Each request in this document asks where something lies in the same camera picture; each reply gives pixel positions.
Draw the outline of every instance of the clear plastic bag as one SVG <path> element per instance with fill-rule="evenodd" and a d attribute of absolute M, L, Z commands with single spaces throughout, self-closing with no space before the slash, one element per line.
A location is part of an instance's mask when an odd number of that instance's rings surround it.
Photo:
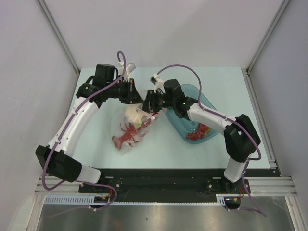
<path fill-rule="evenodd" d="M 156 119 L 157 115 L 146 113 L 140 107 L 127 105 L 111 119 L 111 140 L 120 154 L 130 151 L 141 142 Z"/>

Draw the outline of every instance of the teal tray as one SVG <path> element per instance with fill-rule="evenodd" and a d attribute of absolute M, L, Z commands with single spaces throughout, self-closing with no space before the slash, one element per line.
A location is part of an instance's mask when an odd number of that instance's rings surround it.
<path fill-rule="evenodd" d="M 199 95 L 199 89 L 191 84 L 183 84 L 181 85 L 183 92 L 185 93 L 185 96 L 192 97 L 194 99 L 198 99 Z M 201 94 L 201 103 L 205 106 L 215 109 L 216 108 L 211 104 L 211 102 L 203 95 Z M 178 132 L 178 134 L 182 137 L 183 140 L 185 140 L 187 143 L 191 144 L 199 144 L 203 143 L 210 138 L 216 136 L 218 134 L 217 131 L 211 129 L 210 132 L 202 139 L 197 139 L 196 141 L 192 141 L 186 138 L 186 135 L 189 132 L 197 131 L 198 130 L 198 122 L 194 121 L 188 121 L 187 119 L 180 119 L 177 117 L 177 115 L 174 113 L 172 109 L 166 110 L 166 116 L 169 119 L 172 126 L 175 128 L 175 130 Z"/>

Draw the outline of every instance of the light blue table surface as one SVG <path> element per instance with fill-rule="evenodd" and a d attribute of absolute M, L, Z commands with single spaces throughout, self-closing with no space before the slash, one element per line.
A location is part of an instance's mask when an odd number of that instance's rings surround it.
<path fill-rule="evenodd" d="M 135 79 L 137 90 L 153 88 L 149 79 L 160 69 L 137 67 L 131 74 Z M 194 70 L 201 78 L 202 93 L 218 111 L 231 116 L 248 115 L 260 134 L 239 67 L 195 67 Z M 83 68 L 76 91 L 94 73 L 95 68 Z M 160 77 L 163 80 L 176 78 L 180 84 L 188 83 L 199 88 L 195 75 L 184 68 L 168 69 L 160 74 Z M 125 105 L 118 99 L 109 99 L 102 104 L 78 141 L 74 154 L 76 160 L 96 168 L 226 168 L 229 156 L 222 135 L 217 135 L 201 144 L 188 144 L 182 140 L 163 112 L 159 113 L 159 118 L 151 126 L 143 141 L 130 152 L 120 155 L 111 141 L 110 124 L 114 113 L 123 107 Z M 270 166 L 263 142 L 259 147 L 263 154 L 262 159 L 252 161 L 249 168 L 268 169 Z"/>

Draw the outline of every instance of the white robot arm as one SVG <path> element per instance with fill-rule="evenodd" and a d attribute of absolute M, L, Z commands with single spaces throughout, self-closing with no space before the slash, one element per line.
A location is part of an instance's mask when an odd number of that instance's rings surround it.
<path fill-rule="evenodd" d="M 125 104 L 142 103 L 142 109 L 148 113 L 158 112 L 162 108 L 172 108 L 179 118 L 196 121 L 218 131 L 225 137 L 227 152 L 230 156 L 224 178 L 231 185 L 239 181 L 249 156 L 256 150 L 254 145 L 244 133 L 240 132 L 235 124 L 222 119 L 215 113 L 208 112 L 214 111 L 213 109 L 201 108 L 196 99 L 185 97 L 180 84 L 175 79 L 163 82 L 161 79 L 151 78 L 154 84 L 157 83 L 160 86 L 159 88 L 164 87 L 165 93 L 156 91 L 157 88 L 149 90 L 145 100 L 138 94 L 134 79 L 123 80 L 83 104 L 87 97 L 113 82 L 114 71 L 114 66 L 99 64 L 95 75 L 80 86 L 72 112 L 68 115 L 58 133 L 47 146 L 39 146 L 36 150 L 42 168 L 45 166 L 52 147 L 58 143 L 48 164 L 47 172 L 68 182 L 97 183 L 101 172 L 82 165 L 72 156 L 81 133 L 102 103 L 109 98 L 118 98 Z M 75 116 L 72 117 L 70 123 L 67 123 L 72 114 L 75 114 Z M 249 117 L 240 115 L 239 117 L 229 116 L 228 118 L 241 124 L 253 137 L 257 145 L 260 144 L 260 138 Z M 63 133 L 63 131 L 65 132 L 59 140 L 60 133 Z"/>
<path fill-rule="evenodd" d="M 237 183 L 248 158 L 256 148 L 247 135 L 231 121 L 236 121 L 236 123 L 240 124 L 248 131 L 255 143 L 259 145 L 261 140 L 249 117 L 246 115 L 240 115 L 239 117 L 225 115 L 230 120 L 223 119 L 221 116 L 218 116 L 222 113 L 206 106 L 200 107 L 196 99 L 185 97 L 180 84 L 175 79 L 164 82 L 156 75 L 151 78 L 151 82 L 155 86 L 158 85 L 160 89 L 163 86 L 165 93 L 156 91 L 157 87 L 154 90 L 148 91 L 142 109 L 151 113 L 157 112 L 161 108 L 172 108 L 179 118 L 205 124 L 223 135 L 225 137 L 226 149 L 230 156 L 228 166 L 224 172 L 224 178 L 230 184 Z"/>
<path fill-rule="evenodd" d="M 133 67 L 133 64 L 127 65 L 127 77 L 130 71 L 133 71 Z M 134 79 L 132 78 L 119 81 L 92 97 L 89 101 L 85 101 L 86 98 L 114 81 L 115 70 L 116 68 L 111 65 L 97 65 L 95 75 L 91 76 L 86 83 L 79 87 L 74 107 L 60 130 L 47 146 L 40 145 L 36 149 L 36 155 L 42 168 L 44 168 L 48 157 L 52 154 L 48 163 L 47 173 L 68 182 L 97 183 L 100 179 L 101 172 L 99 170 L 82 165 L 72 158 L 81 133 L 102 103 L 109 98 L 117 98 L 121 103 L 125 104 L 143 103 L 143 99 L 138 94 Z"/>

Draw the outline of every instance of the cable clip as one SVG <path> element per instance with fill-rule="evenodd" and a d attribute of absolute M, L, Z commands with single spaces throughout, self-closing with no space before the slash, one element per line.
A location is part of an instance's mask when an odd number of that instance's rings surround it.
<path fill-rule="evenodd" d="M 124 62 L 123 61 L 119 61 L 118 63 L 120 64 L 120 66 L 124 66 Z"/>
<path fill-rule="evenodd" d="M 150 78 L 150 82 L 155 85 L 154 92 L 156 92 L 158 89 L 163 90 L 163 88 L 164 88 L 164 81 L 158 76 L 158 74 L 154 74 Z"/>
<path fill-rule="evenodd" d="M 202 111 L 204 112 L 205 111 L 205 105 L 204 104 L 202 104 L 201 102 L 200 102 L 200 104 L 201 104 L 201 106 L 202 106 Z"/>

